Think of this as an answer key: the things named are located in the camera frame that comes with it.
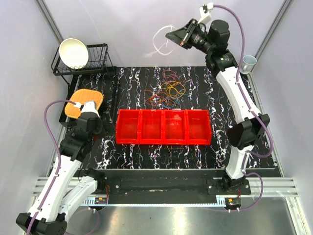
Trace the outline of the pale blue mug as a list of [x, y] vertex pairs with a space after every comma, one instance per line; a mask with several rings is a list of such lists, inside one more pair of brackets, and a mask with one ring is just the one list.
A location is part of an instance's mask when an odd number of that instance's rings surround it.
[[251, 73], [253, 67], [257, 63], [257, 59], [252, 55], [244, 55], [240, 66], [241, 74]]

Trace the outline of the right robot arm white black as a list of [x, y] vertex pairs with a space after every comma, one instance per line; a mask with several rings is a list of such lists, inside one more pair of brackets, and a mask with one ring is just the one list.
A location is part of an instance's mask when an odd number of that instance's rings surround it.
[[204, 23], [191, 19], [184, 27], [166, 33], [165, 37], [184, 49], [195, 47], [205, 53], [206, 66], [231, 104], [236, 125], [226, 133], [231, 153], [219, 188], [228, 194], [238, 192], [245, 185], [248, 155], [264, 135], [270, 118], [262, 114], [251, 99], [240, 77], [239, 66], [227, 48], [229, 25], [223, 20], [214, 20], [206, 31]]

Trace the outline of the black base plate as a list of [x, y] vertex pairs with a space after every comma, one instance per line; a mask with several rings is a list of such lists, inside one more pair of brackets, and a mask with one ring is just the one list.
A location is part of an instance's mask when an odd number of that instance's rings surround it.
[[[238, 192], [221, 190], [219, 183], [224, 170], [106, 169], [100, 172], [105, 174], [106, 185], [110, 187], [110, 206], [222, 207], [226, 198], [252, 197], [248, 177]], [[262, 177], [278, 177], [266, 170], [258, 173]], [[263, 180], [260, 181], [263, 193]]]

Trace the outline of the orange woven pad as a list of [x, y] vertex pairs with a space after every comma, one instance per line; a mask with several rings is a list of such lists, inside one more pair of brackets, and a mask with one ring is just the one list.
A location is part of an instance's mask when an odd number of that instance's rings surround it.
[[[104, 99], [104, 95], [95, 90], [89, 90], [89, 89], [79, 89], [73, 93], [73, 95], [70, 98], [70, 101], [76, 103], [80, 102], [84, 104], [87, 101], [95, 101], [96, 102], [96, 109], [99, 110], [102, 102]], [[79, 108], [75, 108], [74, 104], [67, 103], [65, 107], [65, 115], [69, 118], [77, 119], [80, 116], [81, 112]]]

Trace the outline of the white bowl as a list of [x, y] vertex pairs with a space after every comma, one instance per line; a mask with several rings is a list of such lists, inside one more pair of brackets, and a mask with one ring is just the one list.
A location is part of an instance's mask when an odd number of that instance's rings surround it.
[[71, 69], [82, 69], [89, 60], [87, 46], [74, 38], [68, 38], [61, 42], [59, 55], [63, 63]]

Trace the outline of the black marbled mat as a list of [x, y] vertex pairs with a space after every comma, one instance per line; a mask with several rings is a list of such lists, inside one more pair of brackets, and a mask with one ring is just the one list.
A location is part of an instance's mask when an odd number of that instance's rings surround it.
[[175, 73], [186, 94], [182, 109], [208, 110], [212, 126], [210, 145], [133, 145], [117, 144], [114, 135], [98, 140], [87, 155], [82, 169], [211, 169], [227, 165], [231, 145], [227, 130], [235, 124], [228, 99], [206, 67], [120, 67], [116, 75], [83, 74], [71, 76], [74, 89], [100, 91], [104, 96], [100, 115], [112, 109], [113, 89], [117, 88], [115, 111], [149, 109], [148, 98], [158, 92]]

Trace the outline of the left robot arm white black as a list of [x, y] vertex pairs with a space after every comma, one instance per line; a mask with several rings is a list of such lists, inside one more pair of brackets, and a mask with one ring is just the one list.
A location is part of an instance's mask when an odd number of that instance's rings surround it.
[[93, 140], [102, 129], [102, 120], [97, 113], [83, 112], [78, 117], [76, 125], [60, 143], [57, 165], [38, 199], [28, 212], [20, 213], [16, 219], [26, 234], [63, 235], [69, 219], [82, 202], [90, 194], [105, 190], [105, 174], [88, 169], [75, 188], [67, 192], [72, 177], [91, 152]]

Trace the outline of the aluminium frame rail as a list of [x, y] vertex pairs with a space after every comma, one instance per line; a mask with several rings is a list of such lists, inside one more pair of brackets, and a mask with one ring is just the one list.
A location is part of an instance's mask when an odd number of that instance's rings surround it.
[[[47, 181], [47, 177], [38, 178], [33, 196], [39, 196]], [[257, 197], [261, 192], [261, 181], [257, 177], [248, 177], [249, 189], [252, 197]], [[298, 192], [292, 178], [288, 177], [262, 177], [263, 197], [298, 197]], [[66, 191], [74, 188], [79, 183], [78, 177], [71, 179]]]

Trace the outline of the black tray under pad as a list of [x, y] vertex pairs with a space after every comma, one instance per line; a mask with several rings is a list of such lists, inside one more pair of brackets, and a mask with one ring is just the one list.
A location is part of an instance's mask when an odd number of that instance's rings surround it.
[[94, 101], [96, 104], [96, 110], [99, 110], [102, 102], [104, 101], [105, 95], [100, 91], [91, 90], [91, 89], [77, 89], [79, 83], [79, 76], [74, 75], [73, 79], [70, 83], [67, 98], [74, 103], [78, 103], [78, 105], [72, 103], [66, 103], [61, 112], [59, 123], [63, 127], [68, 127], [70, 124], [68, 123], [68, 118], [77, 119], [81, 114], [81, 109], [83, 105], [88, 101]]

